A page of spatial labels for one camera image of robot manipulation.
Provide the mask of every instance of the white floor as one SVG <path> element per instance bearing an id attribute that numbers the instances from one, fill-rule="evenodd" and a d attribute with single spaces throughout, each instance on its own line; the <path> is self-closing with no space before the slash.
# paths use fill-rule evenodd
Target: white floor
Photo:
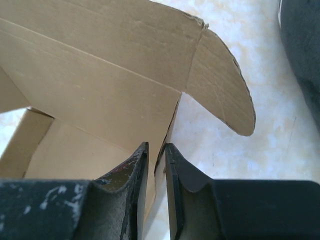
<path id="1" fill-rule="evenodd" d="M 160 0 L 210 24 L 237 58 L 256 110 L 251 137 L 236 135 L 188 95 L 172 141 L 212 178 L 306 179 L 320 183 L 320 135 L 289 68 L 278 32 L 278 0 Z M 23 110 L 0 115 L 0 154 Z M 169 240 L 166 183 L 148 221 L 146 240 Z"/>

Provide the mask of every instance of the dark fabric object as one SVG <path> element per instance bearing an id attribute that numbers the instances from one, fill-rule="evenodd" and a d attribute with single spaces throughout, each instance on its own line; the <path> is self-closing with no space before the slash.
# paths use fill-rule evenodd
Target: dark fabric object
<path id="1" fill-rule="evenodd" d="M 0 180 L 1 240 L 139 240 L 149 145 L 97 180 Z"/>
<path id="2" fill-rule="evenodd" d="M 282 0 L 280 36 L 320 131 L 320 1 Z"/>
<path id="3" fill-rule="evenodd" d="M 320 185 L 215 180 L 166 145 L 172 240 L 319 240 Z"/>

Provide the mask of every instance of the cardboard box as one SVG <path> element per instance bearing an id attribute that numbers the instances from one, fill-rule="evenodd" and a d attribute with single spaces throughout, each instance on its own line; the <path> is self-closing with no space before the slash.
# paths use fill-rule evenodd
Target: cardboard box
<path id="1" fill-rule="evenodd" d="M 0 177 L 94 179 L 148 141 L 148 213 L 182 92 L 240 135 L 255 128 L 237 61 L 202 19 L 177 9 L 0 0 L 0 42 L 0 112 L 32 106 Z"/>

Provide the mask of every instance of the black plastic claw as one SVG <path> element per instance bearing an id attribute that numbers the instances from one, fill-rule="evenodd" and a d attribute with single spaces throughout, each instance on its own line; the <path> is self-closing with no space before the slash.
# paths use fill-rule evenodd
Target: black plastic claw
<path id="1" fill-rule="evenodd" d="M 300 180 L 214 180 L 166 145 L 172 240 L 319 240 L 320 186 Z"/>
<path id="2" fill-rule="evenodd" d="M 0 239 L 141 240 L 149 145 L 97 180 L 0 180 Z"/>

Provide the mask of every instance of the open cardboard box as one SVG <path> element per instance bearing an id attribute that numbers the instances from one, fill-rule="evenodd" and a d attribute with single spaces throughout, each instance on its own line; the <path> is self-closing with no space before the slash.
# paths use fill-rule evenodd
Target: open cardboard box
<path id="1" fill-rule="evenodd" d="M 182 92 L 236 133 L 255 111 L 202 19 L 148 0 L 0 0 L 0 113 L 26 111 L 0 177 L 95 179 L 150 145 L 146 208 Z"/>

